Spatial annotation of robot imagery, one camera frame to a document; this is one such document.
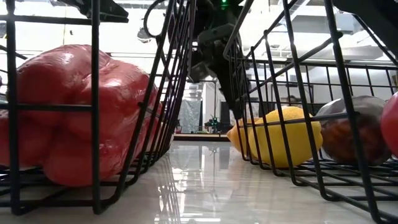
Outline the dark purple round fruit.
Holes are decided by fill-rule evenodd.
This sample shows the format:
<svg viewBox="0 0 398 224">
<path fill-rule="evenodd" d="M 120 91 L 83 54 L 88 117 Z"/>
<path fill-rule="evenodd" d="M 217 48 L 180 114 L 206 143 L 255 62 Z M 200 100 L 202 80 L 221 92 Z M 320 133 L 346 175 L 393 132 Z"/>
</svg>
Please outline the dark purple round fruit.
<svg viewBox="0 0 398 224">
<path fill-rule="evenodd" d="M 386 102 L 375 96 L 353 96 L 353 107 L 359 113 L 356 125 L 359 130 L 363 153 L 369 166 L 378 166 L 391 157 L 381 133 L 381 115 Z M 355 143 L 348 118 L 320 121 L 323 151 L 336 162 L 356 166 Z"/>
</svg>

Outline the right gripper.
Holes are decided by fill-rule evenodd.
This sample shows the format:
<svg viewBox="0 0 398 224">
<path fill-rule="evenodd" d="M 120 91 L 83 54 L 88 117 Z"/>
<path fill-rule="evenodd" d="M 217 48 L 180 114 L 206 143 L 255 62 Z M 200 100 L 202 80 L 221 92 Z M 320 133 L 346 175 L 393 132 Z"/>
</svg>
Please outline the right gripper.
<svg viewBox="0 0 398 224">
<path fill-rule="evenodd" d="M 243 9 L 241 3 L 244 0 L 196 0 L 196 13 L 194 34 L 199 35 L 204 30 L 212 29 L 224 24 L 235 24 Z M 235 61 L 231 63 L 223 57 L 223 46 L 214 49 L 214 72 L 208 68 L 208 62 L 202 57 L 201 53 L 193 52 L 191 59 L 192 82 L 200 82 L 207 77 L 215 78 L 215 74 L 221 85 L 222 94 L 228 104 L 228 108 L 233 112 L 235 119 L 243 117 L 243 106 L 241 101 L 236 101 L 243 91 L 243 76 L 241 74 L 233 76 L 235 72 Z"/>
</svg>

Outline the grey cloth cover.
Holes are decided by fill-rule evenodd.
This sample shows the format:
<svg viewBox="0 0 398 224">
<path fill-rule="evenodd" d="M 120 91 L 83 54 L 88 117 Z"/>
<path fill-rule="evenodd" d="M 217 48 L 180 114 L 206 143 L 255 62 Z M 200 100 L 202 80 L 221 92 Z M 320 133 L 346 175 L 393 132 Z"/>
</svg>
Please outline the grey cloth cover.
<svg viewBox="0 0 398 224">
<path fill-rule="evenodd" d="M 182 100 L 178 119 L 184 134 L 195 133 L 200 125 L 200 106 L 201 101 Z"/>
</svg>

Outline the black device with green lights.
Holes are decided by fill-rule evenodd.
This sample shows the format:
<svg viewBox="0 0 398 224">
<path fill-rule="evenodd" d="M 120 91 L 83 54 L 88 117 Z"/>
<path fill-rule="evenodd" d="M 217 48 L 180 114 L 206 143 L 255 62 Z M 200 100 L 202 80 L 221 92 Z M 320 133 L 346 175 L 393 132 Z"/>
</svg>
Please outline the black device with green lights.
<svg viewBox="0 0 398 224">
<path fill-rule="evenodd" d="M 204 126 L 205 129 L 212 134 L 226 134 L 232 128 L 232 125 L 229 122 L 223 123 L 218 121 L 218 118 L 215 116 L 212 116 Z"/>
</svg>

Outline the red bell pepper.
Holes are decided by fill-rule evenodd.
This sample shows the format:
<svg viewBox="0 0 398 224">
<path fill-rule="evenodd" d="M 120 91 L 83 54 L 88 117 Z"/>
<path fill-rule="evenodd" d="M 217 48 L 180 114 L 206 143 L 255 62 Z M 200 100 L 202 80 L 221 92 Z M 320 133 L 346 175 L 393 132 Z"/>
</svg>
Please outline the red bell pepper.
<svg viewBox="0 0 398 224">
<path fill-rule="evenodd" d="M 149 76 L 138 66 L 99 53 L 99 177 L 120 172 L 147 90 Z M 91 46 L 62 45 L 17 68 L 20 103 L 91 103 Z M 91 115 L 87 111 L 19 112 L 19 164 L 41 166 L 57 184 L 87 186 L 91 175 Z"/>
</svg>

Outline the red tomato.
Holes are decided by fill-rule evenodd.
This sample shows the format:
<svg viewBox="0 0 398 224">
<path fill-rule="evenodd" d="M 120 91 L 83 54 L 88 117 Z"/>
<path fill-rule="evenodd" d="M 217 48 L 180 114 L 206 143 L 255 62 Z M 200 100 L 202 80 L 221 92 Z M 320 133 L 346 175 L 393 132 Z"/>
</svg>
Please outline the red tomato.
<svg viewBox="0 0 398 224">
<path fill-rule="evenodd" d="M 398 91 L 391 96 L 383 108 L 381 132 L 388 148 L 398 158 Z"/>
</svg>

